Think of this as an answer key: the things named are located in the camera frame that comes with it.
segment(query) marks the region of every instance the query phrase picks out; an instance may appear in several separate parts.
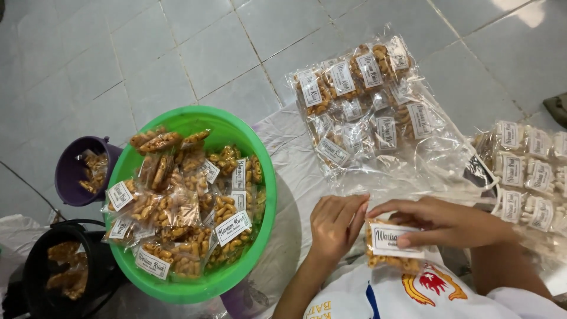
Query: green plastic basin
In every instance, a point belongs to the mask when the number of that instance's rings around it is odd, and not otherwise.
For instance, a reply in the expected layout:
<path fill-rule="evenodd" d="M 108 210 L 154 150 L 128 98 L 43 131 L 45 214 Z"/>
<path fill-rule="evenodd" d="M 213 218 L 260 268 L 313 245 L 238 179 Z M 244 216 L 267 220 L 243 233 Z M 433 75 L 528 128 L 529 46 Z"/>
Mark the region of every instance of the green plastic basin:
<path fill-rule="evenodd" d="M 197 119 L 199 123 L 195 126 L 194 123 Z M 258 156 L 264 171 L 263 181 L 267 196 L 264 221 L 256 241 L 242 255 L 240 260 L 230 267 L 217 270 L 191 283 L 173 283 L 169 280 L 160 280 L 139 269 L 134 264 L 134 256 L 130 250 L 124 252 L 122 247 L 111 244 L 114 258 L 126 277 L 146 294 L 168 303 L 200 303 L 219 296 L 238 284 L 250 273 L 264 251 L 276 216 L 276 174 L 270 156 L 255 132 L 238 117 L 214 107 L 186 106 L 161 114 L 144 126 L 141 131 L 163 124 L 170 130 L 188 136 L 200 131 L 198 128 L 203 128 L 200 124 L 203 122 L 207 123 L 212 129 L 210 136 L 205 140 L 206 148 L 220 148 L 229 143 L 236 143 L 243 156 L 249 156 L 252 153 Z M 130 145 L 127 145 L 114 167 L 108 184 L 109 187 L 130 178 L 136 167 L 141 165 L 142 160 L 142 156 L 136 153 L 136 150 Z M 109 229 L 111 221 L 106 219 L 105 222 L 107 229 Z"/>

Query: black bucket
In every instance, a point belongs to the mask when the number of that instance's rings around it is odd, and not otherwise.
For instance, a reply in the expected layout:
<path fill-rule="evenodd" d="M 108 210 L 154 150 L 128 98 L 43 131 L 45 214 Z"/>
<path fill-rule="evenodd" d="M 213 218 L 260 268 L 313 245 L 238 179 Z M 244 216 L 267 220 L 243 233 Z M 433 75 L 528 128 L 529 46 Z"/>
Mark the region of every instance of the black bucket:
<path fill-rule="evenodd" d="M 29 252 L 22 281 L 28 309 L 34 318 L 90 317 L 100 310 L 125 282 L 124 274 L 116 264 L 110 246 L 100 242 L 105 231 L 87 232 L 78 223 L 104 226 L 100 221 L 81 219 L 53 224 Z M 58 289 L 47 290 L 45 287 L 53 268 L 47 251 L 65 241 L 80 242 L 87 255 L 87 284 L 83 295 L 75 301 L 62 296 Z M 108 296 L 93 307 L 92 303 L 104 295 Z"/>

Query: hand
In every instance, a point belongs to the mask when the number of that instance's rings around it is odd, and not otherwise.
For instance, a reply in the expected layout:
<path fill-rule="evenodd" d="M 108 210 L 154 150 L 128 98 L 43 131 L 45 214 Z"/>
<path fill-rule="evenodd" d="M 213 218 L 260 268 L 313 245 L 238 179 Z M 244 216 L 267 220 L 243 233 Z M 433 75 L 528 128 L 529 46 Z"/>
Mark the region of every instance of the hand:
<path fill-rule="evenodd" d="M 334 268 L 358 237 L 369 198 L 370 194 L 321 198 L 311 213 L 313 244 L 309 254 Z"/>
<path fill-rule="evenodd" d="M 510 224 L 475 208 L 424 197 L 417 202 L 390 200 L 374 207 L 367 217 L 397 211 L 390 220 L 423 229 L 404 234 L 397 239 L 399 248 L 443 245 L 457 248 L 488 246 L 515 242 L 517 237 Z"/>

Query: tiled floor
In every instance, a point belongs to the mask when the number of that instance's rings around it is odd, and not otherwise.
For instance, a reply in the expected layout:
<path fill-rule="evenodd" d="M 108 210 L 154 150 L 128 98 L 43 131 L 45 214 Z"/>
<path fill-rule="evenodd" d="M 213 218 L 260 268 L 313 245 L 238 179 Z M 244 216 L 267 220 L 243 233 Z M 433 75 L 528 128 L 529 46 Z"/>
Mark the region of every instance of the tiled floor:
<path fill-rule="evenodd" d="M 544 98 L 567 91 L 564 0 L 6 0 L 0 23 L 0 159 L 68 217 L 100 218 L 55 192 L 63 148 L 122 145 L 176 107 L 253 124 L 293 96 L 284 74 L 356 46 L 385 23 L 403 35 L 466 135 L 496 119 L 559 130 Z M 49 209 L 0 167 L 2 215 Z"/>

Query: white shirt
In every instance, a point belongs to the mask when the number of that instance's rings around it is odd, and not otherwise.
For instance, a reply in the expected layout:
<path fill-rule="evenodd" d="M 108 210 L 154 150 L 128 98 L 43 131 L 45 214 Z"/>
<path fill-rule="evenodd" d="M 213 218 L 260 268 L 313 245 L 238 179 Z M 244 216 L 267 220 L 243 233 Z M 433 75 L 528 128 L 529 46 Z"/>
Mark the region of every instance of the white shirt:
<path fill-rule="evenodd" d="M 303 315 L 343 318 L 567 319 L 567 311 L 522 289 L 477 295 L 443 266 L 428 264 L 422 275 L 412 276 L 388 266 L 371 270 L 360 265 L 326 286 Z"/>

